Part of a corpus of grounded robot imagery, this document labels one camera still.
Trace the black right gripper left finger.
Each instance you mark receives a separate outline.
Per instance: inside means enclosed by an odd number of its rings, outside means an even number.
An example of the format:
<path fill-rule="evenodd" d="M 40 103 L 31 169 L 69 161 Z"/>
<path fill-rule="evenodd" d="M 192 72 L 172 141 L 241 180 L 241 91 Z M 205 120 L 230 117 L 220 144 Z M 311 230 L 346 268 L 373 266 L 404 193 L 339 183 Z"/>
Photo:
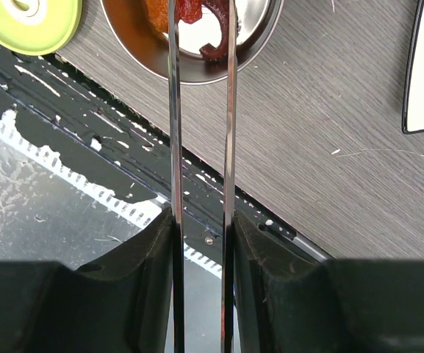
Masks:
<path fill-rule="evenodd" d="M 0 261 L 0 352 L 162 352 L 172 212 L 76 270 Z"/>

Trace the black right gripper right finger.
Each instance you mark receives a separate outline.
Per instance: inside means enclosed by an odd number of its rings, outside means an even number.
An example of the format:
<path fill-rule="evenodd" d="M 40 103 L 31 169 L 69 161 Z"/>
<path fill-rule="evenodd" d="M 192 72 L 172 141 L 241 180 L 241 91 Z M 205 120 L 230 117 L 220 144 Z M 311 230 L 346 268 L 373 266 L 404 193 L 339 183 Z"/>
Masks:
<path fill-rule="evenodd" d="M 313 263 L 236 213 L 243 352 L 424 352 L 424 260 Z"/>

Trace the small steel bowl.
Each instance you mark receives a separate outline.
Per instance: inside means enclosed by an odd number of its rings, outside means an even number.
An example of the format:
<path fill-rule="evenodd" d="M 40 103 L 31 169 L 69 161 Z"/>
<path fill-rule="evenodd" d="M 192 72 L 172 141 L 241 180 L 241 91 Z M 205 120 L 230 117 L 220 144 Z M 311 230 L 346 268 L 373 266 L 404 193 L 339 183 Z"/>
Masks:
<path fill-rule="evenodd" d="M 265 47 L 281 15 L 283 1 L 236 1 L 237 67 L 246 67 Z M 144 69 L 168 78 L 168 35 L 156 31 L 144 1 L 102 1 L 109 26 L 124 50 Z M 180 78 L 185 85 L 206 85 L 228 76 L 227 61 L 209 63 L 199 54 L 199 21 L 179 23 Z"/>

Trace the green round lid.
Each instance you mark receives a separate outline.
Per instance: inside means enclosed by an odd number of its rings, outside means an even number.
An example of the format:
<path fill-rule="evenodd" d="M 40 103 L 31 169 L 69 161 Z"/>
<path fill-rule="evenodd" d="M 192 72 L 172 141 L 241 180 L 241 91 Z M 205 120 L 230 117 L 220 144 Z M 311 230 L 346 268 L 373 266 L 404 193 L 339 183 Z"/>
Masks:
<path fill-rule="evenodd" d="M 19 54 L 58 51 L 75 35 L 83 2 L 0 1 L 0 45 Z"/>

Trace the red bacon piece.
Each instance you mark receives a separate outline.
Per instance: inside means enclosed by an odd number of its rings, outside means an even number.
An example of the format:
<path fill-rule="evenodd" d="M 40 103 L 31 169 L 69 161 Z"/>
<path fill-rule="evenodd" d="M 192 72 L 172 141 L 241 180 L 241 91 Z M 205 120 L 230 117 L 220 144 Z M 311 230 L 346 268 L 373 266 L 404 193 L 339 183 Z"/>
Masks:
<path fill-rule="evenodd" d="M 194 24 L 202 18 L 202 0 L 176 0 L 175 22 Z"/>

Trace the orange fried food piece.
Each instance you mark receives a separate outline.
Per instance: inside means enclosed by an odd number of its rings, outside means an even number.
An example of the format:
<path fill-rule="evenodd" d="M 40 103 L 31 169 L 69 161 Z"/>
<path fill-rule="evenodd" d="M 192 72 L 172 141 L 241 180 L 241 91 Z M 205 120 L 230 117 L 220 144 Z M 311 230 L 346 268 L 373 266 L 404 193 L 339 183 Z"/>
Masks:
<path fill-rule="evenodd" d="M 168 0 L 145 0 L 148 19 L 156 31 L 168 33 Z"/>

